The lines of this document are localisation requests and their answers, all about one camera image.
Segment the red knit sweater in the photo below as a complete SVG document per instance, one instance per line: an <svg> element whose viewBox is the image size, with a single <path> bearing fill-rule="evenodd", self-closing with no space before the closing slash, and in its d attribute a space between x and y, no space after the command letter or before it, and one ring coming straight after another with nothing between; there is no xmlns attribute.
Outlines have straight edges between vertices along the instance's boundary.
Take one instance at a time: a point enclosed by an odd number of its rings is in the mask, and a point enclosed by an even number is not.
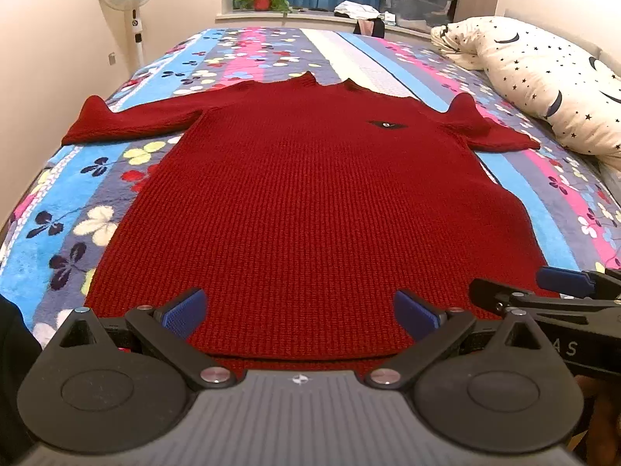
<svg viewBox="0 0 621 466"><path fill-rule="evenodd" d="M92 97L64 140L171 132L97 265L98 316L201 288L192 345L230 369L365 371L408 347L401 288L442 308L467 307L477 278L536 288L545 260L527 210L478 158L535 141L469 94L439 113L307 74L120 113Z"/></svg>

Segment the white clothes pile on sill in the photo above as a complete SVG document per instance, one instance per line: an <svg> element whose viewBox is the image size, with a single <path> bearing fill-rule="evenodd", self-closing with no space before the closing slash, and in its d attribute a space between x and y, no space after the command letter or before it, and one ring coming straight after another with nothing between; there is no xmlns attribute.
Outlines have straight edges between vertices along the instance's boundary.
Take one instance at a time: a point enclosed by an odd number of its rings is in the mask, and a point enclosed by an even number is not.
<svg viewBox="0 0 621 466"><path fill-rule="evenodd" d="M344 0L336 5L334 14L355 20L373 20L380 16L380 12L374 6Z"/></svg>

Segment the floral striped bed blanket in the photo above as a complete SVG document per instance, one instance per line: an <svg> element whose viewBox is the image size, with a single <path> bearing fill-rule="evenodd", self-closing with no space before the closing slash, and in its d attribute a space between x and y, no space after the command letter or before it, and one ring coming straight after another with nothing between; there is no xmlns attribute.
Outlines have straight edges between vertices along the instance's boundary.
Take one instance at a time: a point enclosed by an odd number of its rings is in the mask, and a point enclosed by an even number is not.
<svg viewBox="0 0 621 466"><path fill-rule="evenodd" d="M406 43L309 28L209 28L137 71L108 98L113 111L220 89L272 82L305 71L324 84L345 79L445 111L458 93L482 115L524 132L537 150L481 154L491 180L517 196L548 264L607 270L620 264L620 206L594 164L560 146L538 120L496 94L485 77L452 63L426 42ZM36 339L53 337L83 304L95 268L122 217L173 136L129 143L64 146L9 220L2 238L1 291Z"/></svg>

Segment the star patterned cream pillow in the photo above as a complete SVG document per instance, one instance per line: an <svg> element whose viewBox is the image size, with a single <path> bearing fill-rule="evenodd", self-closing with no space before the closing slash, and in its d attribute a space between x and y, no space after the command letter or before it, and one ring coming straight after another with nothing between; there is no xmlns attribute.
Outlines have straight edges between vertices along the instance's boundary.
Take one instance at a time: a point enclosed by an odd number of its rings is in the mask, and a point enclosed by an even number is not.
<svg viewBox="0 0 621 466"><path fill-rule="evenodd" d="M620 167L620 77L587 50L522 21L473 17L435 26L440 53L486 74L497 94L546 121L578 154Z"/></svg>

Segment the dark chair back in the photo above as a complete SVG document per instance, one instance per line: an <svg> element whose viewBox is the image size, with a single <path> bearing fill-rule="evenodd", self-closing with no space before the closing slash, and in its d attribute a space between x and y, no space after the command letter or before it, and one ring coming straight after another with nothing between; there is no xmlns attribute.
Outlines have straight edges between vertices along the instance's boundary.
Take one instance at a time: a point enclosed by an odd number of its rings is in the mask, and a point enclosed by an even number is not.
<svg viewBox="0 0 621 466"><path fill-rule="evenodd" d="M354 34L383 39L385 36L385 24L379 17L374 19L358 19L355 24Z"/></svg>

